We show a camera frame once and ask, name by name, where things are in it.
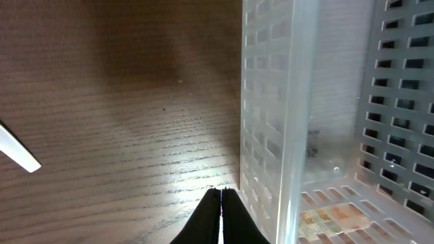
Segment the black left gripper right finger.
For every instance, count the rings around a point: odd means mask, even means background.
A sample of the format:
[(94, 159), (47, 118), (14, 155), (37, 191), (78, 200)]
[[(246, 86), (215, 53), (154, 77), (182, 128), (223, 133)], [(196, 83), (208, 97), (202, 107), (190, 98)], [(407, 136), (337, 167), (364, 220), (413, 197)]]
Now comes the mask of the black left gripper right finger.
[(232, 188), (222, 190), (224, 244), (269, 244)]

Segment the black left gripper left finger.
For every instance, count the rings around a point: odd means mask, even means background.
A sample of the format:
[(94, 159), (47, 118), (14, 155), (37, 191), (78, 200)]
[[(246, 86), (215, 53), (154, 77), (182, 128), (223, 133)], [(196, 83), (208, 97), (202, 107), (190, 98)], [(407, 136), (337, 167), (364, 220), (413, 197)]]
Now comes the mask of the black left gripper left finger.
[(171, 244), (217, 244), (220, 229), (221, 190), (210, 188)]

